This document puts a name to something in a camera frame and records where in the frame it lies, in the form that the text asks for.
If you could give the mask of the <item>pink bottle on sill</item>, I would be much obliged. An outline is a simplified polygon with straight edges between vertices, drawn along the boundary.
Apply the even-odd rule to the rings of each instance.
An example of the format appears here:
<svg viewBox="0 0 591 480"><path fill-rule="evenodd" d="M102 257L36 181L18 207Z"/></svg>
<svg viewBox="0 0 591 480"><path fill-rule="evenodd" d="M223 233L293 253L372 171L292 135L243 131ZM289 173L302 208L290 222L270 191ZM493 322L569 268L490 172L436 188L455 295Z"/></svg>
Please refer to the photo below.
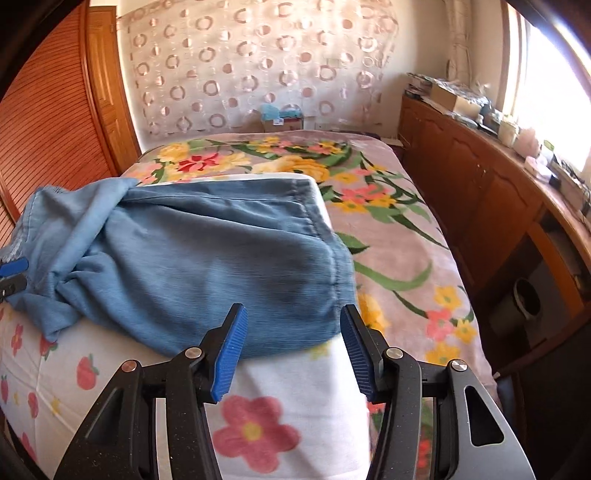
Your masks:
<svg viewBox="0 0 591 480"><path fill-rule="evenodd" d="M533 128L521 129L514 144L513 150L522 158L537 158L541 150L541 143Z"/></svg>

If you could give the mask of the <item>cardboard box with blue cloth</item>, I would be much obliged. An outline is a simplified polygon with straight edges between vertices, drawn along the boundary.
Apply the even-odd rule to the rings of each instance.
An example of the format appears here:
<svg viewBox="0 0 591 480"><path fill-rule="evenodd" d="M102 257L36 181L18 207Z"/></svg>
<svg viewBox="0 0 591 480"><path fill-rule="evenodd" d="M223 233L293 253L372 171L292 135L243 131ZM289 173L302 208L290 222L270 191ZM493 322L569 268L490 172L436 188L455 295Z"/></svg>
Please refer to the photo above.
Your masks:
<svg viewBox="0 0 591 480"><path fill-rule="evenodd" d="M304 127L304 114L297 105L277 108L272 104L263 104L259 112L266 133L301 130Z"/></svg>

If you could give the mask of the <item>window with wooden frame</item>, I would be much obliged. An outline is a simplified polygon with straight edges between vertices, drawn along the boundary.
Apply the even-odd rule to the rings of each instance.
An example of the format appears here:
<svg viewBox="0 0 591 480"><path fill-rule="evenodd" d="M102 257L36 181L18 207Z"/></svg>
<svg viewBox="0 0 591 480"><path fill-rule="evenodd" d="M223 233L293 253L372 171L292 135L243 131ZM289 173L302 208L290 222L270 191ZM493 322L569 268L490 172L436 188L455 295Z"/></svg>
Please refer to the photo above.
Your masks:
<svg viewBox="0 0 591 480"><path fill-rule="evenodd" d="M542 30L506 4L509 73L503 111L576 173L590 168L590 98Z"/></svg>

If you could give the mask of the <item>white cup on sill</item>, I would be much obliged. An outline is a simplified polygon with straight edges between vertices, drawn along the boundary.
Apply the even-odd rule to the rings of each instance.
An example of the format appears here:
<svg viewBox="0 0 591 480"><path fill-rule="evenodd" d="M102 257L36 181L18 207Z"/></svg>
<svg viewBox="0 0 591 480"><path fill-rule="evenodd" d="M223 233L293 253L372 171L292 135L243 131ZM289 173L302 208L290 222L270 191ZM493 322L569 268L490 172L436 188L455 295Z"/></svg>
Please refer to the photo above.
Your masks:
<svg viewBox="0 0 591 480"><path fill-rule="evenodd" d="M509 120L503 119L499 124L498 140L507 148L512 148L519 133L518 125Z"/></svg>

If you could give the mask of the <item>circle pattern sheer curtain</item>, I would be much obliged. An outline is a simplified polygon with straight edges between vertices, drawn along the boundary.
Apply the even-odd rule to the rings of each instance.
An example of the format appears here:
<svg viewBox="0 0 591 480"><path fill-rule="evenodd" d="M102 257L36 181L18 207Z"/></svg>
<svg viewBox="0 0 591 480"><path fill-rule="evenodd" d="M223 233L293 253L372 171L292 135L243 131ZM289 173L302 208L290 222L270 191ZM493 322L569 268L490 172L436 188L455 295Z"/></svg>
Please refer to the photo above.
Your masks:
<svg viewBox="0 0 591 480"><path fill-rule="evenodd" d="M259 131L260 107L304 127L367 130L399 23L389 1L152 1L117 21L141 143Z"/></svg>

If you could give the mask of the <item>blue denim jeans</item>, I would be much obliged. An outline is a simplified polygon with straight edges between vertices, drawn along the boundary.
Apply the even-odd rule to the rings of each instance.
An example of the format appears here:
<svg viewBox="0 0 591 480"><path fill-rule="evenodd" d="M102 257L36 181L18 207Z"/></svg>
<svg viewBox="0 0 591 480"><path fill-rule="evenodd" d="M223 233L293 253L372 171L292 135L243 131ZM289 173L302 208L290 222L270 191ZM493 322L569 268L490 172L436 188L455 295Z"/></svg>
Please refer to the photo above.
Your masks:
<svg viewBox="0 0 591 480"><path fill-rule="evenodd" d="M236 303L246 358L308 349L339 333L356 300L352 255L304 176L44 187L1 257L26 259L9 303L48 339L88 319L167 357Z"/></svg>

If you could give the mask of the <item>wooden slatted wardrobe door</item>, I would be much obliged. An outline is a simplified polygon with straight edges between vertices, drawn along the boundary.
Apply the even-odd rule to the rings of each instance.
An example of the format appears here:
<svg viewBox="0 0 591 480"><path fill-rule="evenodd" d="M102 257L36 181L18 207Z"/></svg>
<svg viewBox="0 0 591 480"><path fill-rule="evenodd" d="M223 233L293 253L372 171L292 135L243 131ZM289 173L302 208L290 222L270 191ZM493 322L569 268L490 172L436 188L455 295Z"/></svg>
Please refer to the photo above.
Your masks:
<svg viewBox="0 0 591 480"><path fill-rule="evenodd" d="M139 157L117 1L1 4L1 242L32 193L118 176Z"/></svg>

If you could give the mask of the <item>flat box on cabinet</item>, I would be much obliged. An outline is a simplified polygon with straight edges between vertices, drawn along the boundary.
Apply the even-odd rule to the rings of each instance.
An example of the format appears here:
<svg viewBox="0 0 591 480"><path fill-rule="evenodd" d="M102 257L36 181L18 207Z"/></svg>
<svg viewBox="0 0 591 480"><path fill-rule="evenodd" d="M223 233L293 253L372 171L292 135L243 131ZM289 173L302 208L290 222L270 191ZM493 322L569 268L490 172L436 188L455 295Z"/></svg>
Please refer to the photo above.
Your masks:
<svg viewBox="0 0 591 480"><path fill-rule="evenodd" d="M430 98L444 109L475 120L482 109L482 99L474 92L465 89L449 89L434 84Z"/></svg>

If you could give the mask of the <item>beige side curtain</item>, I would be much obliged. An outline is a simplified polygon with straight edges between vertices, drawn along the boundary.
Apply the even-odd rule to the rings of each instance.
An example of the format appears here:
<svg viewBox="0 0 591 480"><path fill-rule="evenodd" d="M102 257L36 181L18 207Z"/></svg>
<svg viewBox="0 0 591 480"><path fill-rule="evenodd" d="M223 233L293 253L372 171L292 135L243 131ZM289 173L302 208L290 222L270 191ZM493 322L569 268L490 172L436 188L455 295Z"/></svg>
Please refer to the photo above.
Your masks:
<svg viewBox="0 0 591 480"><path fill-rule="evenodd" d="M472 82L470 37L472 32L472 2L470 0L445 0L450 34L450 50L447 78L469 86Z"/></svg>

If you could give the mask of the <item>wooden side cabinet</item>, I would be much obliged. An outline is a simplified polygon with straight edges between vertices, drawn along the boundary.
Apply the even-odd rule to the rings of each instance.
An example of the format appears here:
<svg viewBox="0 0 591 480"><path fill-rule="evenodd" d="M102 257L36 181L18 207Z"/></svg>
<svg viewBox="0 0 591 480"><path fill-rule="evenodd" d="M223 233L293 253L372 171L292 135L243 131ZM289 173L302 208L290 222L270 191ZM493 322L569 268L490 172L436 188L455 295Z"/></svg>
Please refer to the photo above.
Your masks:
<svg viewBox="0 0 591 480"><path fill-rule="evenodd" d="M501 370L590 305L590 233L508 148L404 96L403 164L442 227Z"/></svg>

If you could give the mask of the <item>floral bed blanket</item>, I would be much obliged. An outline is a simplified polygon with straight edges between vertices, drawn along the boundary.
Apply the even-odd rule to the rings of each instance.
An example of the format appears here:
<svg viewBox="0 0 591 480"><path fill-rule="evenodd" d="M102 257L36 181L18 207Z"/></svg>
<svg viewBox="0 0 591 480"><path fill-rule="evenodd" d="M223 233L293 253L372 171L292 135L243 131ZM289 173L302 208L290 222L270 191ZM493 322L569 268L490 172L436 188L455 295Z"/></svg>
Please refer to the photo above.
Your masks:
<svg viewBox="0 0 591 480"><path fill-rule="evenodd" d="M280 173L304 174L318 185L332 227L353 256L363 320L419 360L465 360L495 394L443 229L384 142L312 130L217 134L157 146L124 172L142 185Z"/></svg>

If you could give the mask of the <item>white flower print sheet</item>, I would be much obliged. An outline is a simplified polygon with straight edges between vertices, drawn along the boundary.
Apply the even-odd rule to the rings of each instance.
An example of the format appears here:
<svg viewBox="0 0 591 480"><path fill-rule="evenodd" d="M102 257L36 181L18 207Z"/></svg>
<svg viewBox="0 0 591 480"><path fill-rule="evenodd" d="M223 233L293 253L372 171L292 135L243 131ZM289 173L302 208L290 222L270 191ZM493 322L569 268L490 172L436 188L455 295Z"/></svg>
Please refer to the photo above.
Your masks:
<svg viewBox="0 0 591 480"><path fill-rule="evenodd" d="M3 478L414 477L419 364L310 179L45 187L1 259Z"/></svg>

